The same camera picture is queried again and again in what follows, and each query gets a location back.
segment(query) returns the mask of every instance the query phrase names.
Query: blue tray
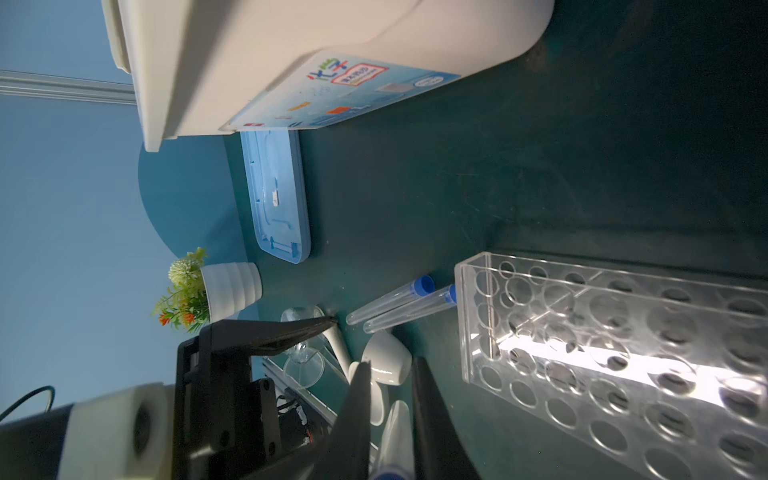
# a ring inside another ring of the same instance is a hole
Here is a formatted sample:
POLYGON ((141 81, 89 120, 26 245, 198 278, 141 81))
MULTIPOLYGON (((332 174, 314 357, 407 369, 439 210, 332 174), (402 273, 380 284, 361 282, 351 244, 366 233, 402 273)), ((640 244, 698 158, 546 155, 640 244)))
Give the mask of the blue tray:
POLYGON ((303 262, 311 241, 299 133, 248 131, 240 139, 259 247, 286 262, 303 262))

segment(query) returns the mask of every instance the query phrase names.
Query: white flower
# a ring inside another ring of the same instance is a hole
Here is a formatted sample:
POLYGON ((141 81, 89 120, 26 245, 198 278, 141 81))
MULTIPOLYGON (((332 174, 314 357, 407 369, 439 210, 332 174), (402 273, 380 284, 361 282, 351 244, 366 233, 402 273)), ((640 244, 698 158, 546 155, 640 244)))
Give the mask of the white flower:
POLYGON ((168 278, 179 287, 190 285, 200 278, 200 264, 187 258, 180 258, 170 266, 168 278))

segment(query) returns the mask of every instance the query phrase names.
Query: potted plant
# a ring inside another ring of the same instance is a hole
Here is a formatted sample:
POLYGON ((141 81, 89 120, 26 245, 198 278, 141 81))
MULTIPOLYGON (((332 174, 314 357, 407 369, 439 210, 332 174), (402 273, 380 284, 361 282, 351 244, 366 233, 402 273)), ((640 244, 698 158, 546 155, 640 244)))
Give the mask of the potted plant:
POLYGON ((205 249, 198 248, 170 266, 173 286, 154 308, 161 325, 195 333, 261 298, 261 277, 254 263, 205 265, 205 257, 205 249))

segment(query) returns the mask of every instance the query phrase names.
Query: white oval on label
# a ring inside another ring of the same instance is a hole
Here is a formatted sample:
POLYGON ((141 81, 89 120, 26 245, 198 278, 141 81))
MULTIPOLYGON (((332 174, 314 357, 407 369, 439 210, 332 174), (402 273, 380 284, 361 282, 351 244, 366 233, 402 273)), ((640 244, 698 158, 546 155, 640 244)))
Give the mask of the white oval on label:
POLYGON ((417 81, 414 85, 417 87, 431 87, 445 80, 443 77, 427 77, 417 81))

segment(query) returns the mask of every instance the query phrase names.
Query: clear plastic test tube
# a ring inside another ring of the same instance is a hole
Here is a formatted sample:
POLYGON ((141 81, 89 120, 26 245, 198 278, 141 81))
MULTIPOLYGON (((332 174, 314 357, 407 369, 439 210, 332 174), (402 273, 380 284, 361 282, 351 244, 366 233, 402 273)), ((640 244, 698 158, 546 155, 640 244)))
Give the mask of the clear plastic test tube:
POLYGON ((450 285, 365 322, 362 330, 374 333, 390 326, 432 315, 456 306, 456 285, 450 285))
POLYGON ((435 291, 435 281, 429 275, 420 276, 412 282, 393 290, 384 296, 373 300, 371 303, 361 306, 346 316, 346 324, 354 325, 364 320, 373 318, 388 312, 393 308, 405 305, 408 302, 422 298, 435 291))

